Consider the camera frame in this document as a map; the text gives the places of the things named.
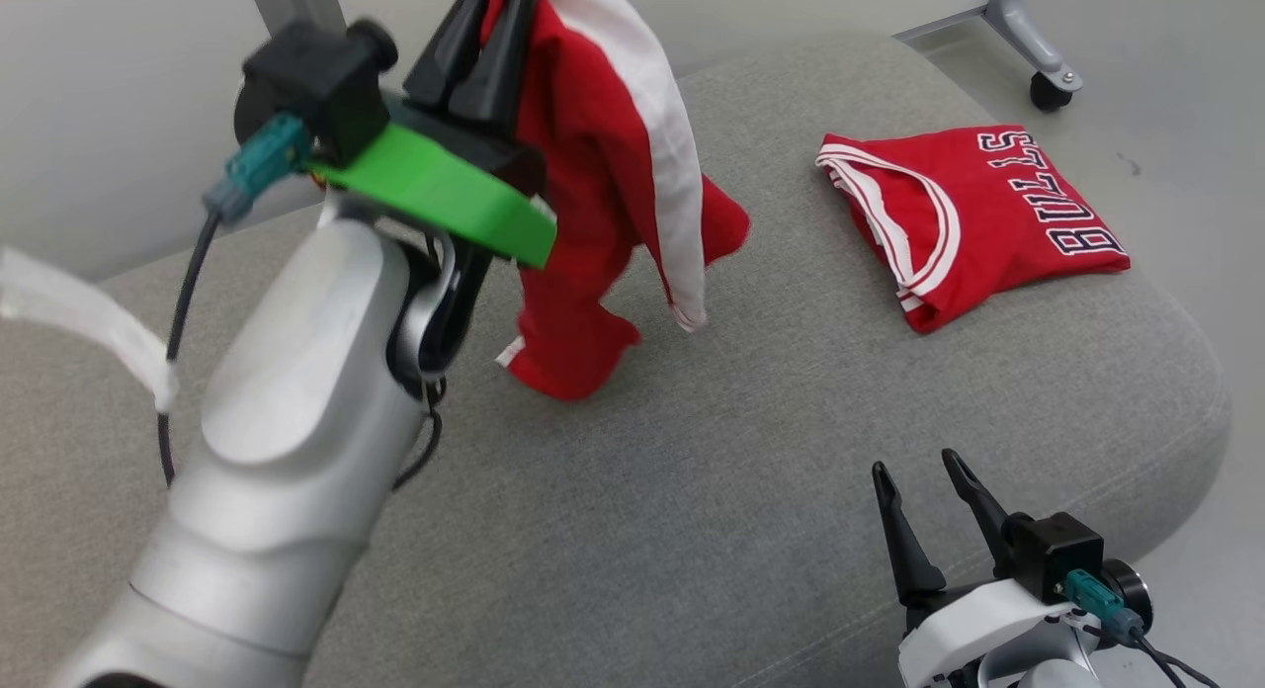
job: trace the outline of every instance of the teal cable connector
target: teal cable connector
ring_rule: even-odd
[[[1125,606],[1125,599],[1107,588],[1094,575],[1083,569],[1068,573],[1063,580],[1063,596],[1071,603],[1097,616],[1103,631],[1121,646],[1132,646],[1133,634],[1144,631],[1142,616]]]
[[[273,183],[302,169],[311,152],[312,138],[302,120],[282,111],[226,162],[224,178],[202,194],[202,205],[209,215],[235,224]]]

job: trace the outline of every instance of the white plastic part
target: white plastic part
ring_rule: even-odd
[[[166,347],[100,287],[0,247],[0,317],[51,324],[97,341],[149,387],[159,414],[171,412],[180,382],[167,363]]]
[[[915,688],[930,685],[988,651],[1016,639],[1071,603],[1047,606],[1013,579],[993,582],[937,611],[901,641],[901,677]]]

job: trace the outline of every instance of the gray floor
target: gray floor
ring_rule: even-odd
[[[998,120],[1027,125],[1211,338],[1236,396],[1230,459],[1199,512],[1138,570],[1161,650],[1223,687],[1261,685],[1265,0],[1028,1],[1087,81],[1058,115],[1031,108],[1030,67],[980,20],[913,44]],[[1166,684],[1133,651],[1095,663],[1108,687]]]

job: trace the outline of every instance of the white wall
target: white wall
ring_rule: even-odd
[[[401,66],[452,0],[343,0],[396,35]],[[889,34],[984,0],[632,0],[678,71],[796,35]],[[101,277],[188,245],[234,148],[253,0],[0,0],[0,242]],[[315,201],[293,183],[257,219]]]

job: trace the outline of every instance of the gray cushion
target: gray cushion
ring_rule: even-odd
[[[1068,510],[1136,558],[1199,503],[1230,425],[1193,322],[1140,272],[1039,283],[915,335],[813,169],[826,130],[894,138],[988,118],[877,35],[686,80],[705,171],[750,243],[672,322],[653,267],[610,297],[645,341],[564,405],[492,363],[497,266],[450,376],[443,446],[386,508],[310,674],[343,685],[898,685],[902,618],[869,467],[885,459],[950,582],[988,567],[939,450],[1009,510]],[[1102,211],[1111,220],[1112,211]],[[195,297],[177,446],[214,360],[310,214],[221,239]],[[185,259],[109,288],[164,329]],[[0,326],[0,683],[33,685],[123,588],[163,503],[152,405],[108,355]]]

